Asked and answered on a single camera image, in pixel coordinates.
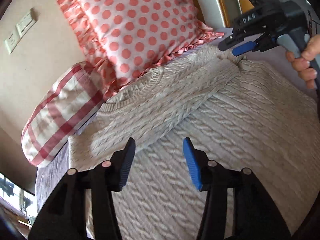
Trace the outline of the person's right hand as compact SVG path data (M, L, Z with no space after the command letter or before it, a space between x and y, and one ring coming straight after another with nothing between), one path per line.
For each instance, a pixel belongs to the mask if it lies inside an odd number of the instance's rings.
M309 89L315 88L315 78L317 72L310 67L311 61L320 52L320 36L319 34L310 38L306 49L301 53L301 57L295 58L293 52L286 51L286 59L291 63L292 68L298 73L298 76L305 81Z

